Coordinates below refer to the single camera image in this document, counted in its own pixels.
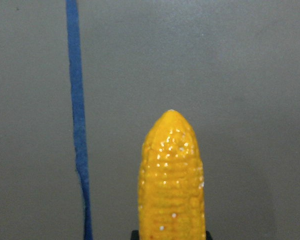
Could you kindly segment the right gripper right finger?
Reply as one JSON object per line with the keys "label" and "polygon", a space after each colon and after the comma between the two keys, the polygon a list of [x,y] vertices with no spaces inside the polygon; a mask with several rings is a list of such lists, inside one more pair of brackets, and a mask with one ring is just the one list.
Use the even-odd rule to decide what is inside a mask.
{"label": "right gripper right finger", "polygon": [[213,240],[211,233],[209,231],[206,231],[206,240]]}

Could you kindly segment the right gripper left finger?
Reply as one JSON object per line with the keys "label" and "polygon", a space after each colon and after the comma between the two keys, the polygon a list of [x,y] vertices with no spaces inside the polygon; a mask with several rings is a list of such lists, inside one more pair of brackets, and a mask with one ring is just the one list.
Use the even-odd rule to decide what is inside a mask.
{"label": "right gripper left finger", "polygon": [[133,230],[130,235],[130,240],[140,240],[139,231]]}

